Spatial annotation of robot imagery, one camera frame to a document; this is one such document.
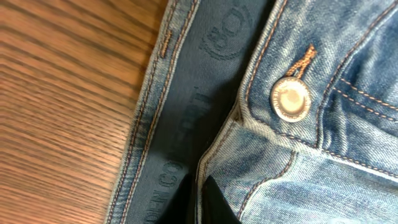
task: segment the printed logo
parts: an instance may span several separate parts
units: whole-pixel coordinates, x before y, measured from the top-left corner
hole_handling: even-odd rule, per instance
[[[172,192],[187,173],[184,170],[184,164],[189,162],[187,159],[192,153],[195,124],[206,114],[210,106],[211,98],[201,94],[199,87],[194,86],[189,104],[183,112],[171,146],[166,147],[163,151],[167,155],[168,161],[163,165],[158,164],[158,166],[162,166],[162,171],[157,174],[157,181],[152,183],[155,188],[152,195],[148,197],[142,223],[156,223],[164,212],[167,202],[173,196]]]
[[[199,48],[217,60],[234,59],[243,52],[252,25],[247,7],[233,0],[233,7],[223,15],[220,24],[201,39]]]

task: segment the jeans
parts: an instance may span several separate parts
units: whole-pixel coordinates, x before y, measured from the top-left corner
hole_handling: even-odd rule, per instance
[[[243,223],[398,223],[398,1],[170,0],[106,223],[155,223],[186,174]],[[308,115],[274,84],[312,45]]]

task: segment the jeans button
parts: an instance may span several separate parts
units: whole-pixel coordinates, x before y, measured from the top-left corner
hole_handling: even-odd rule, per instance
[[[301,121],[311,107],[310,90],[298,78],[282,78],[272,88],[271,105],[283,120],[292,123]]]

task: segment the seam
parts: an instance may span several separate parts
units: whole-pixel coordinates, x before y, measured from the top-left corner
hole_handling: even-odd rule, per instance
[[[230,124],[226,134],[223,136],[222,140],[220,141],[220,143],[218,144],[216,150],[211,154],[211,156],[209,157],[209,159],[205,162],[205,166],[203,168],[203,180],[206,177],[206,171],[207,171],[207,166],[209,164],[209,162],[216,156],[216,154],[218,153],[218,151],[221,149],[221,147],[223,146],[225,140],[228,138],[228,136],[231,134],[232,128],[235,126],[235,122],[233,122],[232,124]]]
[[[315,50],[315,47],[310,44],[309,48],[305,52],[304,56],[298,60],[296,63],[294,63],[293,66],[291,66],[290,69],[287,70],[285,76],[292,76],[293,73],[297,70],[300,69],[298,74],[296,75],[296,78],[301,78],[304,74],[304,70],[306,67],[311,63],[312,59],[315,57],[317,54],[317,50]]]
[[[168,30],[166,35],[164,36],[164,40],[163,40],[162,46],[160,48],[160,49],[162,49],[160,51],[161,52],[160,57],[162,57],[162,58],[164,58],[166,56],[166,50],[167,50],[167,47],[169,46],[169,41],[170,41],[171,36],[172,36],[172,31]]]
[[[238,220],[239,220],[239,221],[241,220],[242,213],[243,213],[244,209],[246,208],[246,205],[247,205],[247,203],[248,203],[250,197],[252,196],[252,194],[258,189],[258,187],[259,187],[261,184],[263,184],[263,183],[265,183],[265,182],[267,182],[267,181],[269,181],[269,180],[274,180],[274,179],[278,179],[279,177],[282,177],[282,175],[284,175],[284,174],[286,173],[286,171],[290,168],[290,165],[292,164],[292,161],[294,160],[295,155],[296,155],[296,152],[295,152],[295,151],[292,151],[292,152],[290,153],[290,159],[289,159],[288,163],[286,164],[285,168],[282,169],[282,171],[280,171],[276,176],[274,176],[274,177],[267,177],[267,178],[263,179],[262,181],[260,181],[260,182],[256,183],[255,185],[253,185],[253,187],[251,188],[251,190],[249,191],[249,193],[246,195],[246,197],[245,197],[245,199],[244,199],[244,201],[243,201],[243,204],[242,204],[242,206],[241,206],[241,209],[240,209],[239,212],[238,212]]]
[[[343,93],[341,90],[336,89],[335,87],[333,87],[333,89],[336,90],[338,93],[340,93],[343,97],[349,99],[350,101],[352,101],[352,102],[354,102],[356,105],[358,105],[358,106],[360,106],[360,107],[366,109],[367,111],[372,112],[372,113],[374,113],[374,114],[376,114],[376,115],[378,115],[378,116],[380,116],[380,117],[382,117],[382,118],[384,118],[384,119],[387,119],[387,120],[389,120],[389,121],[394,121],[394,122],[397,121],[397,120],[394,119],[394,118],[388,117],[388,116],[386,116],[386,115],[384,115],[384,114],[382,114],[382,113],[379,113],[379,112],[375,111],[375,110],[372,109],[372,108],[368,108],[368,107],[362,105],[361,103],[358,103],[357,101],[355,101],[354,99],[352,99],[351,97],[349,97],[347,94]]]
[[[295,137],[295,136],[290,135],[290,134],[281,133],[281,132],[279,132],[279,131],[277,131],[277,130],[275,130],[275,129],[272,129],[267,123],[261,121],[260,119],[255,118],[255,120],[258,121],[258,122],[260,122],[260,123],[263,123],[263,124],[267,125],[273,132],[275,132],[276,134],[278,134],[278,135],[280,135],[280,136],[288,137],[288,138],[291,139],[291,140],[298,141],[298,142],[303,143],[303,144],[306,145],[306,146],[309,146],[309,147],[314,148],[314,149],[318,149],[316,145],[310,144],[310,143],[308,143],[308,142],[306,142],[306,141],[304,141],[304,140],[301,140],[301,139],[298,138],[298,137]],[[378,172],[380,172],[380,173],[387,174],[387,175],[389,175],[389,176],[391,176],[391,177],[398,178],[398,175],[397,175],[397,174],[393,174],[392,172],[388,172],[388,171],[382,170],[382,169],[377,168],[377,167],[369,166],[369,165],[367,165],[367,164],[365,164],[365,163],[363,163],[363,162],[356,161],[356,160],[351,159],[351,158],[349,158],[349,157],[336,154],[336,153],[331,152],[331,151],[329,151],[329,150],[327,150],[327,149],[322,149],[322,148],[321,148],[320,150],[321,150],[321,152],[327,153],[327,154],[329,154],[329,155],[331,155],[331,156],[333,156],[333,157],[338,157],[338,158],[343,159],[343,160],[346,160],[346,161],[348,161],[348,162],[355,163],[355,164],[359,164],[359,165],[361,165],[361,166],[363,166],[363,167],[367,167],[367,168],[370,168],[370,169],[372,169],[372,170],[376,170],[376,171],[378,171]]]
[[[323,97],[322,97],[322,101],[318,106],[317,109],[317,115],[315,116],[315,119],[317,121],[316,125],[315,125],[315,132],[317,134],[317,142],[316,142],[316,146],[319,143],[319,111],[321,109],[323,109],[324,104],[326,103],[326,93],[329,91],[330,86],[333,82],[333,80],[336,78],[338,72],[340,71],[340,68],[342,67],[342,65],[346,62],[346,60],[348,59],[348,57],[354,52],[354,50],[356,50],[359,45],[362,44],[362,42],[365,40],[365,38],[368,36],[368,34],[370,33],[370,31],[373,29],[373,27],[388,13],[390,12],[395,6],[397,5],[397,1],[395,0],[394,3],[392,3],[386,10],[384,10],[384,12],[382,14],[380,14],[377,19],[375,21],[372,22],[372,24],[368,27],[368,29],[366,30],[366,32],[362,35],[362,37],[357,41],[357,43],[354,45],[353,48],[351,48],[351,50],[349,50],[347,52],[347,54],[345,55],[345,57],[342,59],[342,61],[340,62],[340,64],[337,66],[337,69],[335,71],[335,73],[333,74],[333,76],[331,77],[329,83],[327,84],[325,90],[323,91]]]
[[[371,99],[371,100],[374,100],[374,101],[380,103],[380,104],[383,105],[383,106],[386,106],[386,107],[388,107],[388,108],[391,108],[391,109],[394,109],[394,110],[398,111],[398,108],[396,108],[395,106],[392,106],[392,105],[390,105],[390,104],[388,104],[388,103],[385,103],[385,102],[383,102],[383,101],[381,101],[381,100],[378,100],[377,98],[375,98],[375,97],[373,97],[373,96],[371,96],[371,95],[365,93],[364,91],[359,90],[358,88],[356,88],[353,84],[351,84],[349,81],[345,80],[344,78],[340,78],[340,79],[341,79],[341,81],[343,81],[345,84],[349,85],[353,90],[356,90],[358,93],[360,93],[360,94],[362,94],[362,95],[368,97],[368,98]]]
[[[170,21],[172,19],[173,14],[174,14],[174,10],[175,10],[175,7],[177,5],[177,2],[178,2],[178,0],[176,0],[172,4],[171,12],[169,14],[169,17],[167,18],[167,23],[166,23],[167,27],[169,27],[169,24],[170,24]],[[156,58],[154,60],[154,64],[152,66],[152,70],[150,71],[150,78],[149,78],[148,87],[147,87],[146,92],[145,92],[144,101],[143,101],[143,103],[141,105],[138,118],[137,118],[136,122],[134,123],[134,131],[133,131],[133,134],[132,134],[132,139],[131,139],[129,150],[128,150],[128,153],[127,153],[126,165],[124,166],[123,174],[122,174],[121,180],[119,181],[118,189],[116,190],[115,196],[114,196],[113,201],[112,201],[111,208],[109,209],[108,221],[106,222],[107,224],[111,223],[111,219],[112,219],[112,216],[113,216],[113,210],[114,210],[114,207],[115,207],[115,204],[116,204],[116,200],[119,197],[119,193],[120,193],[121,187],[122,187],[122,185],[124,183],[124,179],[126,178],[127,168],[129,167],[130,160],[131,160],[132,145],[134,144],[134,142],[136,140],[138,127],[139,127],[139,124],[141,122],[141,118],[142,118],[142,114],[144,112],[145,105],[146,105],[147,100],[148,100],[149,90],[151,89],[151,86],[152,86],[152,83],[153,83],[153,77],[154,77],[154,73],[155,73],[155,70],[156,70],[156,65],[157,65],[157,61],[159,59],[159,56],[160,56],[160,48],[157,51],[157,55],[156,55]]]
[[[256,76],[257,69],[259,68],[260,61],[262,59],[262,56],[264,55],[264,52],[266,51],[266,48],[268,48],[268,44],[269,44],[269,42],[271,40],[271,37],[274,35],[275,28],[278,25],[278,21],[279,21],[280,15],[282,15],[282,12],[285,9],[286,3],[287,3],[287,0],[285,0],[283,5],[280,7],[279,12],[278,12],[278,16],[276,17],[276,20],[274,22],[274,26],[272,27],[272,29],[271,29],[271,31],[270,31],[270,33],[268,35],[266,44],[263,46],[263,48],[261,50],[260,57],[257,59],[256,66],[254,67],[253,73],[252,73],[250,81],[249,81],[248,89],[246,90],[246,97],[245,97],[246,103],[248,103],[251,85],[253,83],[254,77]]]
[[[128,208],[128,206],[130,204],[130,200],[131,200],[131,197],[132,197],[132,192],[134,191],[135,186],[137,184],[138,175],[139,175],[139,173],[140,173],[140,171],[142,169],[142,164],[145,161],[145,158],[147,157],[147,152],[148,152],[149,143],[150,143],[150,137],[152,136],[152,132],[154,130],[154,126],[155,126],[155,123],[157,121],[157,117],[159,115],[160,107],[162,105],[163,97],[165,96],[165,92],[166,92],[167,86],[168,86],[169,81],[170,81],[171,73],[172,73],[172,70],[173,70],[173,64],[174,64],[175,58],[177,56],[177,49],[179,48],[179,46],[181,44],[182,37],[185,35],[185,32],[187,31],[187,27],[188,27],[189,21],[190,21],[190,19],[192,17],[193,10],[195,9],[196,3],[197,3],[197,0],[193,0],[191,8],[190,8],[190,10],[188,12],[188,16],[185,19],[185,23],[184,23],[184,26],[182,28],[182,31],[181,31],[181,33],[180,33],[180,35],[178,37],[177,43],[174,46],[172,59],[170,61],[169,71],[168,71],[167,76],[166,76],[166,81],[165,81],[165,83],[163,85],[163,90],[162,90],[162,93],[161,93],[160,98],[159,98],[159,102],[158,102],[158,105],[157,105],[157,108],[156,108],[156,111],[155,111],[155,115],[154,115],[154,118],[152,119],[152,123],[150,125],[150,129],[149,129],[149,132],[148,132],[148,135],[147,135],[147,141],[146,141],[144,150],[142,152],[142,156],[140,158],[139,165],[138,165],[138,168],[137,168],[133,183],[132,183],[130,191],[129,191],[129,195],[127,197],[127,202],[126,202],[126,204],[124,206],[124,210],[123,210],[122,219],[120,221],[120,224],[124,223],[124,219],[125,219],[126,214],[127,214],[127,208]]]

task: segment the wooden surface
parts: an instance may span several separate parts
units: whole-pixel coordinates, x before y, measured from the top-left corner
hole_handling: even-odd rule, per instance
[[[102,223],[167,0],[0,4],[0,223]]]

